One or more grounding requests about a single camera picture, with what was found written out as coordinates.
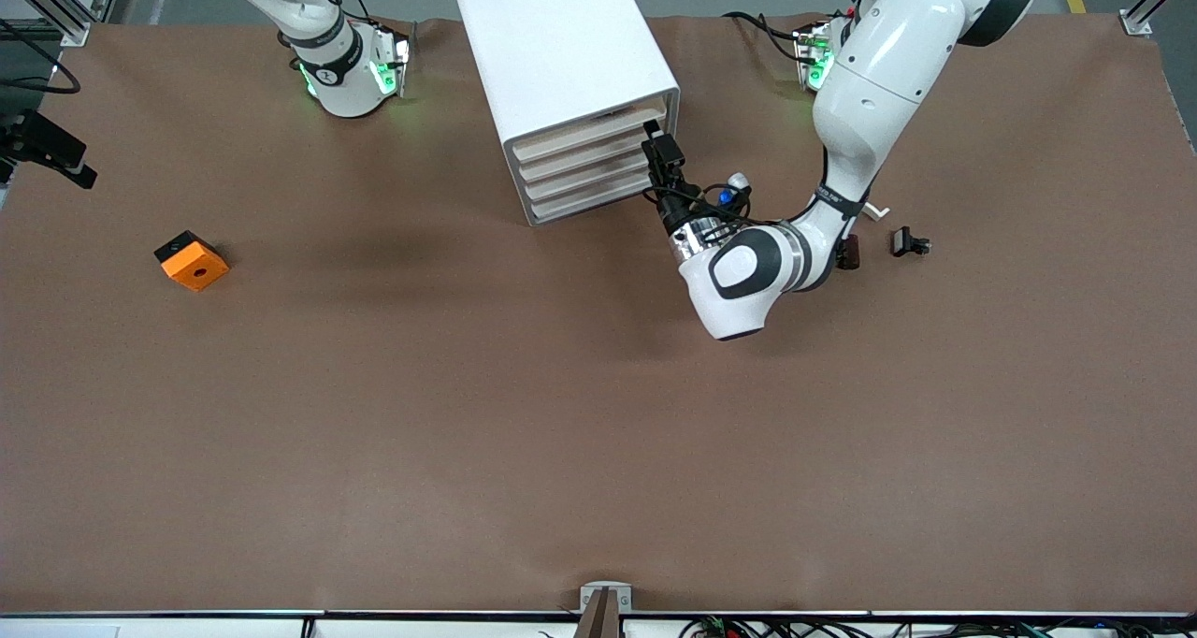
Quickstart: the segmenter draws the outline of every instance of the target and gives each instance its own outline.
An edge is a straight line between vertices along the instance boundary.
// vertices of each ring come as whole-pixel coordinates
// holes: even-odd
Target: orange and black object
[[[170,280],[190,288],[192,292],[201,292],[229,272],[229,265],[217,250],[189,230],[184,230],[166,245],[153,250],[153,255]]]

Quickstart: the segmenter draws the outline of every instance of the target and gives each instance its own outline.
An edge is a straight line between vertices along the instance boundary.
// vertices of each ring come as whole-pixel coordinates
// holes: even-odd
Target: white box
[[[644,123],[681,93],[636,0],[457,0],[530,224],[649,187]]]

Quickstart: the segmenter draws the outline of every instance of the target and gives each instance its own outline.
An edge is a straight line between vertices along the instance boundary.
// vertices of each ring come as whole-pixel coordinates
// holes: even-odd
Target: orange box
[[[229,272],[229,265],[206,242],[184,230],[166,245],[153,251],[162,271],[175,282],[200,292]]]

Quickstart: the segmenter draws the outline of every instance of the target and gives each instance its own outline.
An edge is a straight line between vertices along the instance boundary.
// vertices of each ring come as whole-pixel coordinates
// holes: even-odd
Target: metal frame
[[[91,8],[79,0],[25,0],[25,2],[62,32],[62,45],[84,45],[91,24],[98,20]]]
[[[1123,29],[1129,36],[1150,36],[1152,24],[1148,22],[1160,6],[1167,0],[1138,0],[1135,6],[1120,8],[1118,16],[1123,22]]]

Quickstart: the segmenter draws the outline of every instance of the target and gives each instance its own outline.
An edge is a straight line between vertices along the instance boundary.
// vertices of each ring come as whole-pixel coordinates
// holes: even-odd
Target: table surface
[[[777,20],[786,24],[791,20]],[[692,182],[819,181],[766,38],[654,19]],[[269,28],[95,28],[0,212],[0,607],[1189,610],[1197,162],[1150,41],[960,47],[863,267],[710,340],[639,199],[529,227],[454,22],[322,114]],[[891,230],[932,238],[893,259]],[[152,251],[233,268],[203,293]]]

